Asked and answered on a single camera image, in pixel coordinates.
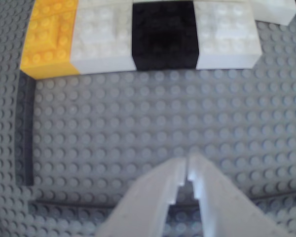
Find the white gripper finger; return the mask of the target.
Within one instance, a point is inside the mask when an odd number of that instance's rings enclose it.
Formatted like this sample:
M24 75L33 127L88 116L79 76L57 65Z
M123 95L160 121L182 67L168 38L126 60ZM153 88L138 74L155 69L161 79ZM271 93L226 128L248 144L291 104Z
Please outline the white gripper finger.
M289 237L211 161L191 154L187 178L198 200L205 237Z
M160 237L169 206L185 184L186 158L172 158L139 177L96 232L98 237Z

